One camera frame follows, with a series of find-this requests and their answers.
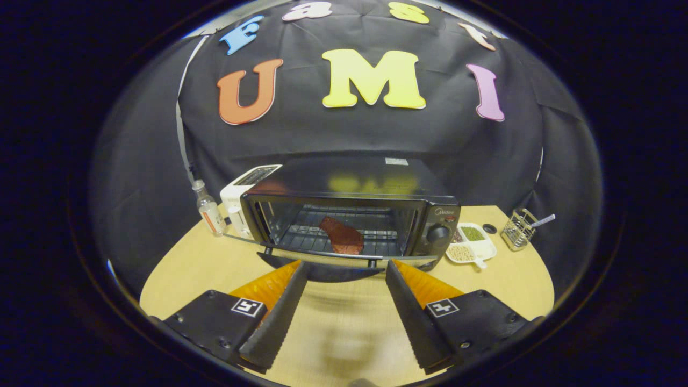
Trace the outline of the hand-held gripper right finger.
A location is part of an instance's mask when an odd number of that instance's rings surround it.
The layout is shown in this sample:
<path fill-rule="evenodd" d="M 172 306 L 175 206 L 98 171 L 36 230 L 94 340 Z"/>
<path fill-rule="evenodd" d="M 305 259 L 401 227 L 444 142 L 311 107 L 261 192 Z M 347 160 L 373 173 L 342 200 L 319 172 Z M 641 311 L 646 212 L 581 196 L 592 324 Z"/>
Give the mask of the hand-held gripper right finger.
<path fill-rule="evenodd" d="M 400 260 L 388 263 L 385 281 L 427 374 L 485 362 L 533 324 L 486 290 L 460 291 Z"/>

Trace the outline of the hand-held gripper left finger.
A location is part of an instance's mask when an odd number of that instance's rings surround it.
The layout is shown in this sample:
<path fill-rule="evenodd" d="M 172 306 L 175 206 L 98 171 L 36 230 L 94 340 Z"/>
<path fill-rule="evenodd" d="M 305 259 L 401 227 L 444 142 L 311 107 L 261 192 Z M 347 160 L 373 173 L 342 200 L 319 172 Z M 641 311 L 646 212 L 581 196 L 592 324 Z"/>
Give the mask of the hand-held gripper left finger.
<path fill-rule="evenodd" d="M 266 373 L 285 340 L 307 274 L 306 264 L 295 261 L 232 292 L 205 291 L 164 323 L 223 362 Z"/>

